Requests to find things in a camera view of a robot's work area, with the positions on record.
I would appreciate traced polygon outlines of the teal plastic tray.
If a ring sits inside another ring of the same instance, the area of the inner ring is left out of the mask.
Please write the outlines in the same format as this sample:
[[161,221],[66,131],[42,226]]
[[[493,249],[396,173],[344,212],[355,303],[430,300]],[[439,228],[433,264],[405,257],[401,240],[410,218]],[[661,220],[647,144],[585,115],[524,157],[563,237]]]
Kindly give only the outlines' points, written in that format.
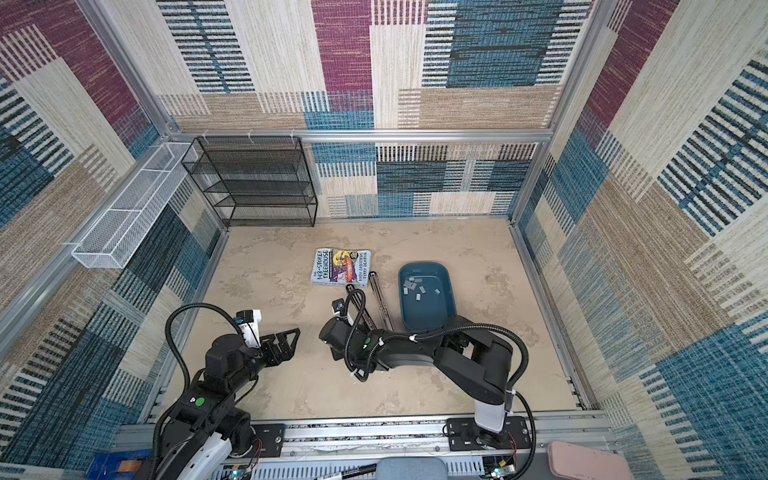
[[446,326],[456,315],[448,270],[437,262],[412,262],[398,272],[400,306],[407,331]]

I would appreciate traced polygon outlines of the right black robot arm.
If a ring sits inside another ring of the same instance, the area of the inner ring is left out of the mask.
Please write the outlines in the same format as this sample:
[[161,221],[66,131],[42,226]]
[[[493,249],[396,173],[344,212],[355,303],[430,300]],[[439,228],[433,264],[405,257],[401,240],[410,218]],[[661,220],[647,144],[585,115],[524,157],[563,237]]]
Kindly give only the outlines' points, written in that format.
[[434,367],[475,402],[473,425],[460,434],[480,448],[508,447],[506,419],[530,362],[516,333],[460,315],[431,330],[373,329],[363,321],[366,296],[358,288],[337,300],[335,309],[319,339],[354,378],[365,383],[376,371]]

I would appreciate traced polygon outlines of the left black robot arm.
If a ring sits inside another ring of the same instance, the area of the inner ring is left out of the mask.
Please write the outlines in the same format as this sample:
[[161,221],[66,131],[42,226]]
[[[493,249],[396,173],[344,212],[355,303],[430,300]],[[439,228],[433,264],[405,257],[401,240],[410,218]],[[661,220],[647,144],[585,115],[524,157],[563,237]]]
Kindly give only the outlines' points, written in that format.
[[[234,332],[214,339],[204,367],[192,374],[174,341],[172,326],[182,313],[197,309],[219,314]],[[230,457],[239,459],[244,467],[235,477],[248,477],[266,443],[253,428],[251,414],[238,407],[241,390],[255,386],[262,370],[291,360],[301,330],[261,336],[255,310],[231,316],[216,305],[194,302],[174,310],[164,332],[182,371],[183,391],[158,417],[151,452],[135,477],[208,479]]]

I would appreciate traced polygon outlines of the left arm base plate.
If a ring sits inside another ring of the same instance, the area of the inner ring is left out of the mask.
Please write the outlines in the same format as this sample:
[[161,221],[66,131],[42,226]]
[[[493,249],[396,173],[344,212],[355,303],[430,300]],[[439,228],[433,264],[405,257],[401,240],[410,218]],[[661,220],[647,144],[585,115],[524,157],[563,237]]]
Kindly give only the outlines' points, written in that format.
[[250,457],[254,461],[264,458],[279,458],[282,453],[286,425],[284,423],[252,424],[253,451]]

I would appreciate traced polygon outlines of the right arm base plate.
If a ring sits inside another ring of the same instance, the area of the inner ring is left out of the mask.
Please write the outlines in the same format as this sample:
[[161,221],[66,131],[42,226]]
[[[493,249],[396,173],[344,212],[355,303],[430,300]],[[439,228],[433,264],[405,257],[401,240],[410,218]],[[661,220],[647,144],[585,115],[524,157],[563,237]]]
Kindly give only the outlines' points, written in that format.
[[481,429],[473,417],[449,418],[443,426],[451,451],[529,449],[531,430],[522,416],[507,417],[499,433]]

